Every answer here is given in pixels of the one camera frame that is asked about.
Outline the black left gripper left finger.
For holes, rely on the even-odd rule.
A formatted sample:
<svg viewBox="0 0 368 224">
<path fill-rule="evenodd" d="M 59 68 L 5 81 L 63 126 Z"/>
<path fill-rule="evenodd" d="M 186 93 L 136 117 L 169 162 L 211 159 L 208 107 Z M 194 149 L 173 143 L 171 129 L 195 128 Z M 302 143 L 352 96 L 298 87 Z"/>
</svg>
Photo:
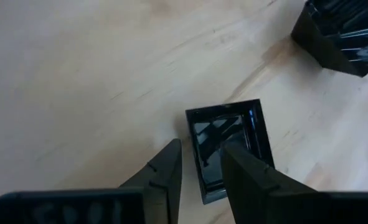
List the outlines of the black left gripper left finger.
<svg viewBox="0 0 368 224">
<path fill-rule="evenodd" d="M 11 192 L 0 196 L 0 224 L 177 224 L 182 145 L 173 139 L 113 189 Z"/>
</svg>

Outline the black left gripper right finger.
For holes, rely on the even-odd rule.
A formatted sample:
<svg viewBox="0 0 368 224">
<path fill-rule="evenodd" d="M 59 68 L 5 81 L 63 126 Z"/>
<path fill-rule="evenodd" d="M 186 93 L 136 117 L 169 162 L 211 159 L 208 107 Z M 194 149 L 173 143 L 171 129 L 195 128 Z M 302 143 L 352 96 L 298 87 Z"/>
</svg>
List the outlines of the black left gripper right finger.
<svg viewBox="0 0 368 224">
<path fill-rule="evenodd" d="M 222 177 L 236 224 L 368 224 L 368 192 L 317 191 L 237 144 L 222 150 Z"/>
</svg>

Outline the small square black plate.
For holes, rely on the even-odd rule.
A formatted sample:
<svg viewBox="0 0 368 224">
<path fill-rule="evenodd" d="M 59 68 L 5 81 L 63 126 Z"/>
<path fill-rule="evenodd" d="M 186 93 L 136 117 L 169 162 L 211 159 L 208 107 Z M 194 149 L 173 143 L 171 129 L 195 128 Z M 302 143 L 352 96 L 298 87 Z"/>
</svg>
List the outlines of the small square black plate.
<svg viewBox="0 0 368 224">
<path fill-rule="evenodd" d="M 185 114 L 204 205 L 227 196 L 220 163 L 225 143 L 237 143 L 275 166 L 259 99 L 189 109 Z"/>
</svg>

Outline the black flared square plate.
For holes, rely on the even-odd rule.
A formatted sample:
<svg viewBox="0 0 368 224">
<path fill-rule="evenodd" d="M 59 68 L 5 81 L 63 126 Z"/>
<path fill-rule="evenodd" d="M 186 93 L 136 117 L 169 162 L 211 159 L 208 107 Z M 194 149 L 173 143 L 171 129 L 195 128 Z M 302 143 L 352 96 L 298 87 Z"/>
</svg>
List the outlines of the black flared square plate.
<svg viewBox="0 0 368 224">
<path fill-rule="evenodd" d="M 323 68 L 368 74 L 368 0 L 307 0 L 291 37 Z"/>
</svg>

